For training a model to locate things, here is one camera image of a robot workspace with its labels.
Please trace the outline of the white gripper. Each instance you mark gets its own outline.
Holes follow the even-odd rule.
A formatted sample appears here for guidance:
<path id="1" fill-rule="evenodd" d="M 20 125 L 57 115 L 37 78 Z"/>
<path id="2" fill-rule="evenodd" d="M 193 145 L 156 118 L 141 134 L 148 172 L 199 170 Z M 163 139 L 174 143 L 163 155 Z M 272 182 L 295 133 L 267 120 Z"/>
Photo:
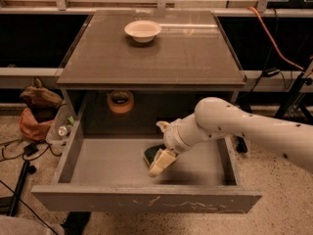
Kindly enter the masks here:
<path id="1" fill-rule="evenodd" d="M 158 121 L 156 126 L 163 133 L 163 143 L 168 149 L 158 149 L 150 165 L 150 177 L 157 177 L 177 161 L 176 154 L 182 154 L 195 146 L 196 121 L 194 117 L 178 118 L 173 122 Z"/>

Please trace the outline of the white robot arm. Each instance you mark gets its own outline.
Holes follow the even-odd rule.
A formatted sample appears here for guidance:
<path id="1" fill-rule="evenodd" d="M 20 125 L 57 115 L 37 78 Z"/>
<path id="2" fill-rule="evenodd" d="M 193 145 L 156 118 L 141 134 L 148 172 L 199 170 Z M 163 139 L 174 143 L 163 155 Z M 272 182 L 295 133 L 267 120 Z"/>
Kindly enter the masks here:
<path id="1" fill-rule="evenodd" d="M 191 115 L 156 125 L 163 133 L 164 146 L 156 150 L 150 165 L 151 177 L 160 175 L 178 155 L 200 142 L 228 134 L 243 137 L 313 172 L 313 126 L 309 124 L 249 114 L 223 99 L 207 97 L 196 104 Z"/>

